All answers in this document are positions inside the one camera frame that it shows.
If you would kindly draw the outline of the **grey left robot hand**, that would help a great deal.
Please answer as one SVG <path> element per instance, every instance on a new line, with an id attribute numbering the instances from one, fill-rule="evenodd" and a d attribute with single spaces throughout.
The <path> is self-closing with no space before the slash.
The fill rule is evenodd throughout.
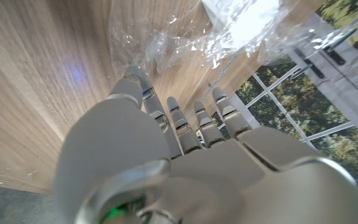
<path id="1" fill-rule="evenodd" d="M 70 129 L 54 193 L 61 223 L 358 223 L 345 168 L 276 129 L 252 128 L 219 88 L 231 135 L 201 105 L 199 142 L 174 98 L 164 113 L 146 74 L 127 68 Z"/>

